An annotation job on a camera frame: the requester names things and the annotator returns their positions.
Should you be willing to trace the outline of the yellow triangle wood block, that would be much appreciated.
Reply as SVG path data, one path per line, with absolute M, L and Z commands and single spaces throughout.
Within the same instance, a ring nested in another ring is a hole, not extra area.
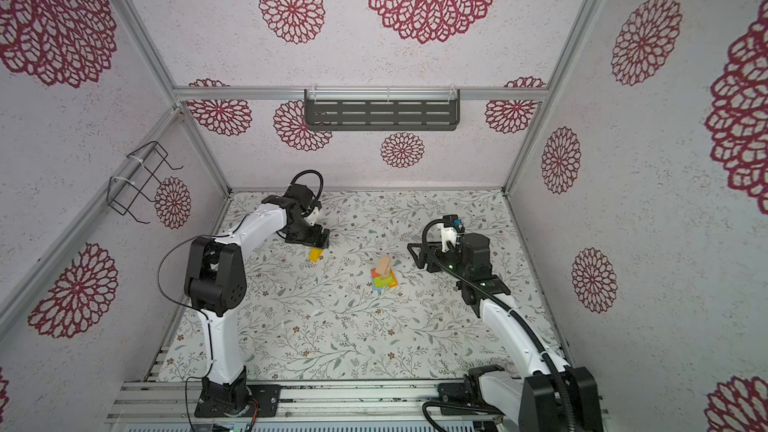
M 311 262 L 318 262 L 320 258 L 322 257 L 323 250 L 318 248 L 312 248 L 309 254 L 309 260 Z

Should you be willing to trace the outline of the natural wood long block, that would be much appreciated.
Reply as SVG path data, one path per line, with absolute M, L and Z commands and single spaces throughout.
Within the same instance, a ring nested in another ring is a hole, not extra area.
M 380 278 L 387 278 L 391 275 L 391 257 L 382 256 L 376 266 L 376 274 Z

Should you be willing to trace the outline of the green wood block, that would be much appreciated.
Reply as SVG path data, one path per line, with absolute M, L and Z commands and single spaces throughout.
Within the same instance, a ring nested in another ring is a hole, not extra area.
M 387 278 L 380 278 L 381 290 L 385 288 L 394 288 L 398 286 L 397 279 L 394 275 L 390 275 Z

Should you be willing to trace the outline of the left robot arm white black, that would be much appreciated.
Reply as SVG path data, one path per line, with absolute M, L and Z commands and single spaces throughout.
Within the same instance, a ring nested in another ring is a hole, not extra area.
M 189 418 L 254 416 L 263 409 L 248 386 L 239 345 L 238 308 L 247 295 L 245 260 L 272 236 L 287 244 L 325 250 L 330 231 L 319 223 L 324 181 L 316 191 L 294 178 L 227 232 L 185 240 L 190 246 L 183 289 L 197 313 L 206 348 L 201 392 Z

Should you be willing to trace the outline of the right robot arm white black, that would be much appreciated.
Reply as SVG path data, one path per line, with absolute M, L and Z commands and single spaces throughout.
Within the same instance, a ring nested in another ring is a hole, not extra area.
M 443 383 L 439 397 L 422 404 L 435 429 L 437 409 L 448 415 L 498 418 L 511 431 L 602 431 L 600 393 L 594 376 L 574 367 L 519 310 L 509 287 L 494 274 L 489 237 L 468 233 L 456 215 L 430 221 L 417 243 L 407 246 L 420 270 L 444 272 L 456 281 L 463 302 L 502 343 L 514 369 L 470 369 L 460 385 Z

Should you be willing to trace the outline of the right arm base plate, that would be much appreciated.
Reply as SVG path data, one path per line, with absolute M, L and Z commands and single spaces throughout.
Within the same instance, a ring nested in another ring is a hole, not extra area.
M 440 413 L 445 416 L 468 414 L 468 408 L 477 408 L 479 403 L 464 382 L 441 382 L 437 386 L 438 400 L 442 403 Z

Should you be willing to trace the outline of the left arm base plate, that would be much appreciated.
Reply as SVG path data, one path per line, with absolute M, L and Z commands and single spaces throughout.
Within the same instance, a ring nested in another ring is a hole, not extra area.
M 203 386 L 194 411 L 195 418 L 272 418 L 277 414 L 282 387 L 280 385 Z

